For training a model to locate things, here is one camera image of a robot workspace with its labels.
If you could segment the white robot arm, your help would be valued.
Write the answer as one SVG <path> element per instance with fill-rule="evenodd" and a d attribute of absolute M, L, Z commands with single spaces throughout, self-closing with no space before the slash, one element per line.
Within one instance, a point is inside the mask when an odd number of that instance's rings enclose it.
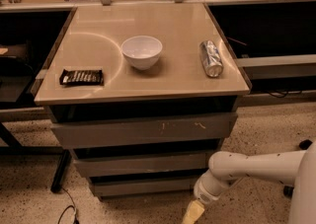
<path fill-rule="evenodd" d="M 288 224 L 315 224 L 316 143 L 304 140 L 300 150 L 248 156 L 218 151 L 195 186 L 182 224 L 196 224 L 205 207 L 244 178 L 255 178 L 293 187 Z"/>

